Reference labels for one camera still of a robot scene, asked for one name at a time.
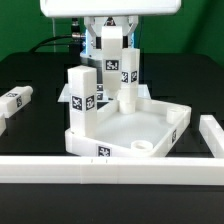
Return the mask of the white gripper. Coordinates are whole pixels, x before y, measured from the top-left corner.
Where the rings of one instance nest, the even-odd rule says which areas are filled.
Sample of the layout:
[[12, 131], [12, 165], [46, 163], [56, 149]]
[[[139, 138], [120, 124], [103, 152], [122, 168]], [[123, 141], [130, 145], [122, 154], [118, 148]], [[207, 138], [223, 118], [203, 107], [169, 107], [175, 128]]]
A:
[[181, 0], [40, 0], [40, 9], [46, 17], [85, 17], [88, 50], [101, 48], [100, 16], [125, 16], [123, 47], [132, 48], [132, 36], [138, 25], [138, 17], [132, 15], [175, 14], [180, 7]]

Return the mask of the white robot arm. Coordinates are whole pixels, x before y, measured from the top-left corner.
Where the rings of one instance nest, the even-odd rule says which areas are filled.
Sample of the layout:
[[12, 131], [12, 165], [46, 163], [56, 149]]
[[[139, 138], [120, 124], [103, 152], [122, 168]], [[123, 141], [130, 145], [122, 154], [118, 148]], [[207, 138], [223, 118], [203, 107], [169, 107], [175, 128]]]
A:
[[40, 0], [46, 17], [84, 18], [87, 55], [101, 59], [106, 71], [119, 70], [123, 39], [130, 46], [140, 15], [171, 15], [180, 6], [181, 0]]

